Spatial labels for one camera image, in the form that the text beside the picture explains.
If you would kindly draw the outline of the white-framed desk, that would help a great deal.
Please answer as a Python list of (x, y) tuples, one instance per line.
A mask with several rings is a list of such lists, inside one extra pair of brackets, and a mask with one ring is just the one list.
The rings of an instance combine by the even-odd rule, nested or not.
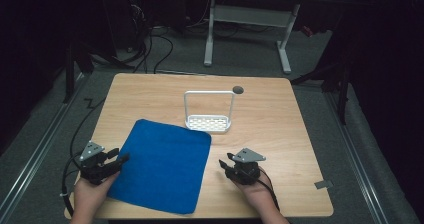
[(280, 63), (285, 74), (291, 73), (286, 45), (295, 24), (300, 2), (296, 1), (289, 10), (277, 10), (276, 8), (243, 7), (233, 4), (217, 4), (216, 0), (209, 2), (208, 36), (206, 39), (204, 65), (211, 66), (213, 63), (214, 49), (214, 24), (226, 22), (233, 24), (247, 24), (256, 26), (283, 28), (281, 38), (276, 42)]

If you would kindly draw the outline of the blue cloth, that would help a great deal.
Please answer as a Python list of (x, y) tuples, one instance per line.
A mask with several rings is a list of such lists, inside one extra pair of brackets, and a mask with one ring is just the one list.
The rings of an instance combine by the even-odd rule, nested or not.
[(122, 166), (108, 196), (176, 214), (195, 211), (211, 146), (202, 131), (141, 119), (122, 149)]

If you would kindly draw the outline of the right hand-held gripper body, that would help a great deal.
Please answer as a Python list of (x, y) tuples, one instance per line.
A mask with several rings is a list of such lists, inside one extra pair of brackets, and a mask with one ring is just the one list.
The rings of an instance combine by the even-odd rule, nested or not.
[(258, 162), (265, 161), (266, 157), (249, 149), (243, 148), (234, 154), (234, 166), (230, 167), (230, 171), (225, 171), (228, 179), (242, 185), (252, 185), (260, 177), (260, 169)]

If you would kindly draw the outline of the grey tape strip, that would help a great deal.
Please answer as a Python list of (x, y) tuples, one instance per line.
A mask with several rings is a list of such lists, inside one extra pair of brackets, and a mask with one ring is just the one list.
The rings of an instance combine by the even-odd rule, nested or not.
[(322, 180), (314, 183), (317, 190), (323, 189), (323, 188), (331, 188), (334, 186), (333, 182), (331, 180)]

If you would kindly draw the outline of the person's right hand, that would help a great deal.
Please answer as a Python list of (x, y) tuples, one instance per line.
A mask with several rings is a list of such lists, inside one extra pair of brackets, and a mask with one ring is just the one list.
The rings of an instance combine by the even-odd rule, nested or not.
[(271, 194), (272, 184), (267, 177), (261, 176), (259, 180), (252, 185), (242, 185), (237, 182), (234, 182), (234, 184), (240, 189), (240, 191), (244, 194), (247, 202), (256, 211), (258, 207), (264, 205), (273, 204), (276, 207)]

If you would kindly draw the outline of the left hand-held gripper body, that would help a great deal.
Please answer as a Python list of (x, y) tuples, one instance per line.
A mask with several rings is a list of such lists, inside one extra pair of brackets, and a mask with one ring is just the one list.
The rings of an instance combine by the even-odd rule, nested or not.
[(112, 167), (112, 162), (106, 163), (105, 148), (89, 141), (79, 157), (81, 177), (94, 185), (101, 184), (107, 177), (119, 170)]

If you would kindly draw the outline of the metal floor rail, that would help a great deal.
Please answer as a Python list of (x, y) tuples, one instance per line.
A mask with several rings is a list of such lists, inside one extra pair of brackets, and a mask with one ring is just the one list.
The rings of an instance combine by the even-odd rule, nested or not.
[(351, 165), (351, 169), (355, 175), (362, 196), (366, 202), (368, 210), (375, 224), (389, 224), (387, 216), (380, 203), (374, 185), (372, 184), (369, 175), (361, 161), (359, 154), (355, 148), (353, 139), (345, 124), (340, 121), (337, 112), (336, 98), (331, 93), (323, 94), (327, 105), (331, 109), (332, 116), (336, 122), (337, 128), (342, 136), (342, 143), (347, 155), (347, 159)]
[(65, 94), (65, 76), (57, 79), (53, 89), (36, 105), (11, 146), (0, 157), (0, 223), (6, 223), (13, 213), (88, 78), (88, 74), (78, 74), (75, 90), (69, 97)]

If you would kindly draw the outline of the black metal stand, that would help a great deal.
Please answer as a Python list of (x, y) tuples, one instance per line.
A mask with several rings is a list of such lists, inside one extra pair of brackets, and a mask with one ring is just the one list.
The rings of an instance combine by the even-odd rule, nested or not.
[(351, 66), (349, 64), (335, 63), (315, 70), (290, 81), (292, 85), (299, 85), (307, 80), (322, 78), (321, 90), (323, 92), (338, 92), (336, 113), (339, 121), (345, 125), (346, 103), (348, 101), (348, 85)]
[(89, 49), (80, 41), (71, 41), (66, 49), (65, 61), (65, 103), (69, 103), (75, 91), (75, 66), (85, 74), (91, 74), (94, 70)]

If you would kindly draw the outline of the person's left hand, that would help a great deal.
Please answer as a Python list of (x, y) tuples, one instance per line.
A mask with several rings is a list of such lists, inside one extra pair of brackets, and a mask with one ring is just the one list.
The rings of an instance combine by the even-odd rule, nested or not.
[(73, 218), (93, 218), (106, 200), (107, 193), (118, 176), (119, 173), (113, 174), (99, 185), (94, 185), (88, 180), (80, 178), (74, 189)]

